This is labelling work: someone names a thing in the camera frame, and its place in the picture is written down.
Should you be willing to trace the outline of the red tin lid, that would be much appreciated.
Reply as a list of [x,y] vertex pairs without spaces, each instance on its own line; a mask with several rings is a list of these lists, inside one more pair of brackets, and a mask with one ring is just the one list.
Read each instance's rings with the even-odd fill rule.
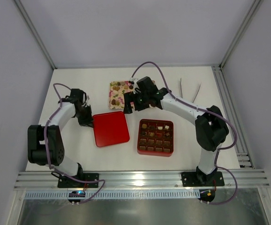
[[97,147],[126,143],[130,140],[126,117],[123,112],[96,114],[93,119]]

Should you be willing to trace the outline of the metal tongs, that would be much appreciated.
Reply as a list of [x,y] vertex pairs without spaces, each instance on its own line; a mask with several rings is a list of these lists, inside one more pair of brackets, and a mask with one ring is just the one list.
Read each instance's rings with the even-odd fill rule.
[[201,89],[202,83],[196,83],[192,86],[190,85],[183,85],[183,79],[179,79],[179,95],[181,98],[190,100],[192,103],[195,102],[200,89]]

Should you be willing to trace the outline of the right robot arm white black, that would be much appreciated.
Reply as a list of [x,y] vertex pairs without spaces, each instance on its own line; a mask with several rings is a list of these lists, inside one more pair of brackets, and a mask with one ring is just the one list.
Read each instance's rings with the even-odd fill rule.
[[212,182],[218,170],[216,162],[219,150],[229,134],[220,109],[216,106],[200,109],[193,103],[175,97],[166,87],[159,89],[148,76],[131,78],[128,84],[134,89],[124,94],[125,114],[156,107],[182,117],[195,127],[196,141],[201,147],[196,180],[201,185]]

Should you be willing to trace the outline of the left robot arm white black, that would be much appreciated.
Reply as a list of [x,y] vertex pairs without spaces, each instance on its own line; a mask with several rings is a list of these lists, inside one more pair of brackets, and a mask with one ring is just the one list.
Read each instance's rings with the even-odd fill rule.
[[71,89],[70,95],[60,98],[55,112],[42,124],[31,125],[27,130],[28,161],[48,166],[49,169],[84,183],[82,166],[65,156],[61,131],[70,119],[76,118],[81,127],[94,127],[91,105],[81,89]]

